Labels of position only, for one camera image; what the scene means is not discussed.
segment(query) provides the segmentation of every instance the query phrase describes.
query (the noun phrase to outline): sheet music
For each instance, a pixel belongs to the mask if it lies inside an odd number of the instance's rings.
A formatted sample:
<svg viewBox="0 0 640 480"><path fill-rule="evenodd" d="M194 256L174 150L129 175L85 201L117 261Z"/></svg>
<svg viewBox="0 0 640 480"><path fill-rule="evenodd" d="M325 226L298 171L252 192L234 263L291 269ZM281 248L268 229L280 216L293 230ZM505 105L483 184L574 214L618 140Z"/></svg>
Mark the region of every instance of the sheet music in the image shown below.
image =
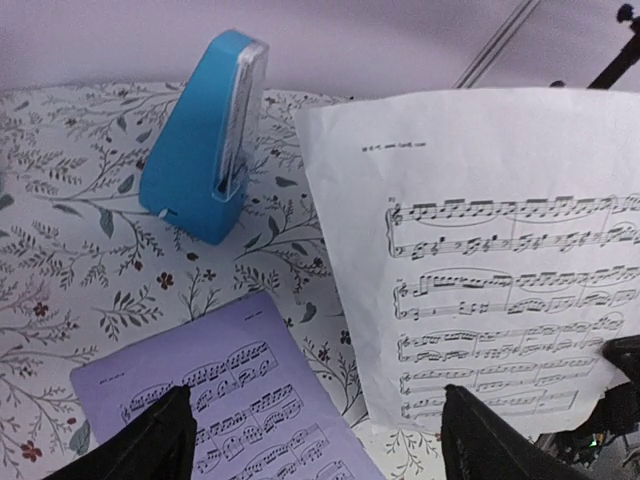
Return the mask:
<svg viewBox="0 0 640 480"><path fill-rule="evenodd" d="M191 387L194 480L384 478L265 293L76 369L71 380L100 443L173 385Z"/></svg>
<svg viewBox="0 0 640 480"><path fill-rule="evenodd" d="M374 422L439 431L464 385L524 434L577 427L640 332L640 98L412 94L296 128Z"/></svg>

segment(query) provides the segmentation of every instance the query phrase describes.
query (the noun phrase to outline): purple paper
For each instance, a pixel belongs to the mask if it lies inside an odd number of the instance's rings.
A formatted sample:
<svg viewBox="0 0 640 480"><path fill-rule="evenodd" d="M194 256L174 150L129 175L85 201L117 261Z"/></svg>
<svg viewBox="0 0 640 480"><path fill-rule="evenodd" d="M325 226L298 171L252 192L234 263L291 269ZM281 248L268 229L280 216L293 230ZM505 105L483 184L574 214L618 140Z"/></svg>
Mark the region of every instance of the purple paper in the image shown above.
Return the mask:
<svg viewBox="0 0 640 480"><path fill-rule="evenodd" d="M266 293L77 368L71 382L100 443L189 385L193 479L384 479Z"/></svg>

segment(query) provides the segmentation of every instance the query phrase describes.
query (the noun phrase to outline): floral tablecloth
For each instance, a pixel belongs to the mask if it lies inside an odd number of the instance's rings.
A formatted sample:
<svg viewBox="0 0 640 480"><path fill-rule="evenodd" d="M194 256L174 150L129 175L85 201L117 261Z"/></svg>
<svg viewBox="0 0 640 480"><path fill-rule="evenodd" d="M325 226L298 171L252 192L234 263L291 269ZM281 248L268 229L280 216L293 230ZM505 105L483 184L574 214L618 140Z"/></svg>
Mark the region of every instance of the floral tablecloth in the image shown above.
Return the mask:
<svg viewBox="0 0 640 480"><path fill-rule="evenodd" d="M346 101L269 91L240 223L211 246L150 216L137 188L183 85L0 94L0 478L38 479L96 447L78 365L268 291L390 479L444 479L435 435L367 419L290 112Z"/></svg>

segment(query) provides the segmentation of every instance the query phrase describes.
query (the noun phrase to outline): blue metronome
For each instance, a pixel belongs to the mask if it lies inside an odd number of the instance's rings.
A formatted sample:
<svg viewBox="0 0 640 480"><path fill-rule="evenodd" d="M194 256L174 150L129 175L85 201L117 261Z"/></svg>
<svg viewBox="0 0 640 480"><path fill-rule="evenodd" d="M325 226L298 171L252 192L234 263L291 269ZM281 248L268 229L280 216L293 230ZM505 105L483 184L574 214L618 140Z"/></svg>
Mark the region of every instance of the blue metronome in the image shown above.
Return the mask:
<svg viewBox="0 0 640 480"><path fill-rule="evenodd" d="M156 141L140 180L140 204L218 244L242 211L269 47L238 31L216 37Z"/></svg>

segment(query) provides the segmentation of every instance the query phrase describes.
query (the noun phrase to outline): black pole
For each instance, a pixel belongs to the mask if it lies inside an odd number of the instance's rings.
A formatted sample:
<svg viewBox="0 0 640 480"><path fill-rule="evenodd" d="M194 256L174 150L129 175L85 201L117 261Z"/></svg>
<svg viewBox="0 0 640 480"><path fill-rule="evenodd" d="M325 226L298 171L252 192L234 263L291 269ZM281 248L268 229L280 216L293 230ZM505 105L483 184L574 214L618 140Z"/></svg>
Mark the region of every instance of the black pole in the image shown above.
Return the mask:
<svg viewBox="0 0 640 480"><path fill-rule="evenodd" d="M611 88L638 60L640 60L640 36L636 33L587 88L602 90Z"/></svg>
<svg viewBox="0 0 640 480"><path fill-rule="evenodd" d="M633 37L622 47L616 58L589 84L587 87L589 89L608 90L640 60L640 17L634 17L633 7L625 3L618 9L616 20L618 23L631 22L629 28L633 32ZM556 80L550 86L564 87L565 83Z"/></svg>

